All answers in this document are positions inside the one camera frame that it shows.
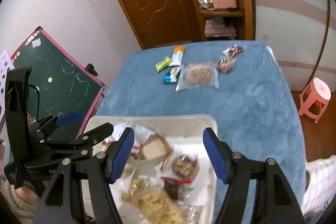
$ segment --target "blue gripper pad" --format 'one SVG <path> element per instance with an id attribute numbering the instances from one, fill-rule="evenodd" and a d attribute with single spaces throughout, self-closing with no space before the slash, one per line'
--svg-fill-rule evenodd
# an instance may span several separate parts
<path id="1" fill-rule="evenodd" d="M 217 178 L 221 179 L 224 184 L 228 184 L 231 177 L 230 155 L 224 149 L 221 141 L 218 140 L 211 128 L 206 128 L 203 131 L 203 144 L 207 150 Z"/>
<path id="2" fill-rule="evenodd" d="M 82 120 L 84 119 L 84 113 L 81 110 L 72 112 L 70 114 L 62 115 L 57 118 L 55 124 L 58 127 L 65 127 L 68 124 L 75 122 L 77 120 Z"/>
<path id="3" fill-rule="evenodd" d="M 126 128 L 120 139 L 110 144 L 109 148 L 112 146 L 113 151 L 109 153 L 109 148 L 107 149 L 106 152 L 109 157 L 106 165 L 111 172 L 110 179 L 112 183 L 115 183 L 121 177 L 133 145 L 134 131 L 131 128 Z"/>

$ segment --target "green chalkboard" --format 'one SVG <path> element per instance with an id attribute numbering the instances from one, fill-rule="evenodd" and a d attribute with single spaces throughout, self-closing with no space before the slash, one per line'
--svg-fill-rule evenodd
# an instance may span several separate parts
<path id="1" fill-rule="evenodd" d="M 41 45 L 33 47 L 39 41 Z M 12 60 L 15 68 L 33 67 L 29 84 L 37 86 L 40 92 L 39 119 L 77 110 L 86 116 L 102 88 L 41 27 L 21 45 Z M 36 118 L 37 93 L 33 88 L 30 88 L 27 111 Z M 73 139 L 82 123 L 83 120 L 58 128 L 52 138 Z"/>

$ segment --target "white tray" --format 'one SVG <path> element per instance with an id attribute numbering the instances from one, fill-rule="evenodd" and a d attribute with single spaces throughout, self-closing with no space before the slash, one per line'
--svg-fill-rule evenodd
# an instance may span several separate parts
<path id="1" fill-rule="evenodd" d="M 106 122 L 115 125 L 118 122 L 129 121 L 138 122 L 150 129 L 158 130 L 171 146 L 181 150 L 183 153 L 189 155 L 197 153 L 200 170 L 192 184 L 192 188 L 195 190 L 192 191 L 193 196 L 190 197 L 193 201 L 191 205 L 204 206 L 199 224 L 212 223 L 216 193 L 216 174 L 203 145 L 202 134 L 205 128 L 211 127 L 215 134 L 218 135 L 215 119 L 206 114 L 162 117 L 93 116 L 85 128 L 85 132 Z M 93 147 L 93 154 L 95 155 L 101 149 L 101 143 L 95 145 Z M 82 181 L 82 189 L 85 212 L 94 217 L 87 180 Z M 117 187 L 117 183 L 110 185 L 110 189 L 124 224 L 148 223 L 147 220 L 142 219 L 142 216 L 135 207 L 120 201 L 120 188 Z"/>

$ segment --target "clear plastic bag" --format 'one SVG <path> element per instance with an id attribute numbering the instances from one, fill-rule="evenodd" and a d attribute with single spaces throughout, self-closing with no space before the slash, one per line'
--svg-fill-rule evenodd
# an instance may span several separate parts
<path id="1" fill-rule="evenodd" d="M 157 186 L 152 186 L 148 179 L 132 179 L 127 192 L 121 192 L 121 201 L 139 209 L 151 224 L 184 224 L 184 210 L 180 210 Z"/>
<path id="2" fill-rule="evenodd" d="M 218 88 L 217 64 L 205 62 L 190 63 L 181 66 L 181 75 L 176 86 L 176 91 L 199 86 L 213 86 Z"/>
<path id="3" fill-rule="evenodd" d="M 177 201 L 177 207 L 183 214 L 184 224 L 198 224 L 200 221 L 202 206 L 191 206 L 183 201 Z"/>
<path id="4" fill-rule="evenodd" d="M 130 127 L 134 130 L 134 144 L 131 150 L 132 154 L 137 154 L 140 151 L 142 145 L 150 138 L 150 136 L 155 134 L 154 130 L 144 127 L 138 123 L 120 122 L 114 126 L 112 135 L 103 140 L 104 150 L 107 149 L 110 143 L 119 140 L 126 127 Z"/>
<path id="5" fill-rule="evenodd" d="M 131 180 L 125 180 L 125 183 L 129 184 L 128 191 L 121 191 L 120 199 L 122 202 L 126 202 L 137 206 L 138 200 L 148 191 L 152 184 L 149 178 L 134 178 Z"/>
<path id="6" fill-rule="evenodd" d="M 221 72 L 228 72 L 231 70 L 236 62 L 236 58 L 230 55 L 223 55 L 219 58 L 217 69 Z"/>
<path id="7" fill-rule="evenodd" d="M 197 155 L 189 156 L 175 151 L 160 168 L 161 179 L 170 179 L 182 184 L 191 184 L 199 172 Z"/>
<path id="8" fill-rule="evenodd" d="M 166 140 L 158 133 L 155 133 L 142 145 L 137 154 L 130 154 L 125 169 L 137 168 L 140 165 L 153 160 L 161 159 L 163 161 L 172 151 L 173 149 Z"/>

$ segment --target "sticker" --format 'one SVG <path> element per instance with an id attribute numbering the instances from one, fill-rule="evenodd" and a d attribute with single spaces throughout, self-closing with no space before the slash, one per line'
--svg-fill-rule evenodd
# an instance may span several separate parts
<path id="1" fill-rule="evenodd" d="M 36 48 L 39 45 L 41 45 L 41 39 L 38 38 L 38 39 L 34 40 L 31 44 L 33 45 L 33 48 Z"/>

